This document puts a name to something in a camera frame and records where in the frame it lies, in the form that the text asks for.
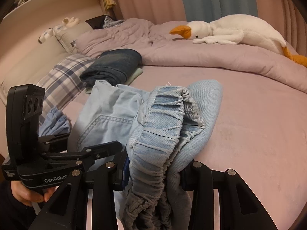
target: black sleeve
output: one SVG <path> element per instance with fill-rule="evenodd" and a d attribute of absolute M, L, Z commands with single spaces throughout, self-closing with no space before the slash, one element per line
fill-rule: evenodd
<path fill-rule="evenodd" d="M 23 205 L 12 195 L 11 183 L 0 184 L 0 229 L 27 230 L 35 219 L 32 207 Z"/>

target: hand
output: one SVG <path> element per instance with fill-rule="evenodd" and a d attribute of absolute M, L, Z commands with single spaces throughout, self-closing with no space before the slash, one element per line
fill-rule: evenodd
<path fill-rule="evenodd" d="M 27 189 L 21 181 L 11 181 L 12 194 L 16 200 L 22 204 L 31 207 L 31 202 L 47 202 L 56 190 L 55 187 L 48 188 L 44 196 L 41 194 Z"/>

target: orange beak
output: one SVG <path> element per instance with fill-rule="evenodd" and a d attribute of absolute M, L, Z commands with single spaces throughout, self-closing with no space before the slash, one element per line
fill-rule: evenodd
<path fill-rule="evenodd" d="M 179 34 L 185 39 L 189 39 L 191 37 L 191 28 L 189 26 L 180 25 L 178 27 L 173 28 L 170 34 Z"/>

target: beige pillow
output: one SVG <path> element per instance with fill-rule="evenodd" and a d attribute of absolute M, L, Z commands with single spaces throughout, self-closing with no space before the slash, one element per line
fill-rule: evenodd
<path fill-rule="evenodd" d="M 92 30 L 93 29 L 88 23 L 82 22 L 73 27 L 69 27 L 66 30 L 56 33 L 55 36 L 68 53 L 76 54 L 78 51 L 74 46 L 71 45 L 71 43 L 81 34 Z"/>
<path fill-rule="evenodd" d="M 55 36 L 34 48 L 8 72 L 1 83 L 2 102 L 7 103 L 7 93 L 12 86 L 37 84 L 57 63 L 69 55 Z"/>

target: camera lens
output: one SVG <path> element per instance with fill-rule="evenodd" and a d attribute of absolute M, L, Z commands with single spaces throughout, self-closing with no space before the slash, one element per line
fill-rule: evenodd
<path fill-rule="evenodd" d="M 30 112 L 32 111 L 32 107 L 33 107 L 33 102 L 32 102 L 32 99 L 30 99 L 28 103 L 28 114 L 30 114 Z"/>
<path fill-rule="evenodd" d="M 38 109 L 38 98 L 36 98 L 34 102 L 34 112 L 36 112 L 37 109 Z"/>

